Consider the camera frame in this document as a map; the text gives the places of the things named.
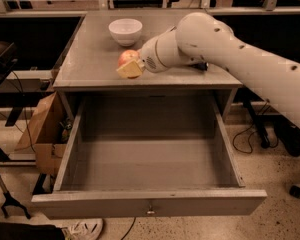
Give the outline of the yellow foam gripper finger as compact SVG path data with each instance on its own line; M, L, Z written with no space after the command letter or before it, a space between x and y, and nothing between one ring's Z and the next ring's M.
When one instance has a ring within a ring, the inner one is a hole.
M140 60L133 59L122 64L117 69L117 73L122 78L133 79L141 76L144 70L144 64Z

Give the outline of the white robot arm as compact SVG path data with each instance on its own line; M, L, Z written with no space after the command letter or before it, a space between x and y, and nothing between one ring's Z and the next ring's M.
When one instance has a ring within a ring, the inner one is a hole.
M228 25L206 13L190 13L148 40L117 73L136 78L145 70L159 73L199 62L228 71L300 128L300 63L241 41Z

